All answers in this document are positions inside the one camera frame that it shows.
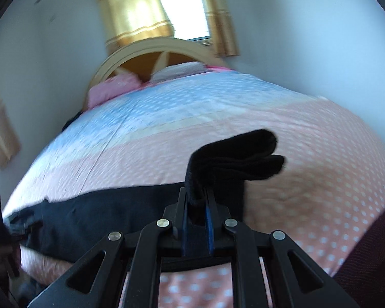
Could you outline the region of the person left hand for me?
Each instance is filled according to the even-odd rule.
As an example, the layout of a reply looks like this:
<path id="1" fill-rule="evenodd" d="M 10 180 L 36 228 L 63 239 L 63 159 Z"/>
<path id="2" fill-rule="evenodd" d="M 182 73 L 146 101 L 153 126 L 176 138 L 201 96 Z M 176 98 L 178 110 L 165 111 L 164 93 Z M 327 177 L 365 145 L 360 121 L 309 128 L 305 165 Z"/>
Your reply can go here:
<path id="1" fill-rule="evenodd" d="M 0 245 L 0 287 L 4 292 L 9 291 L 8 258 L 11 257 L 17 270 L 21 269 L 21 249 L 19 244 Z"/>

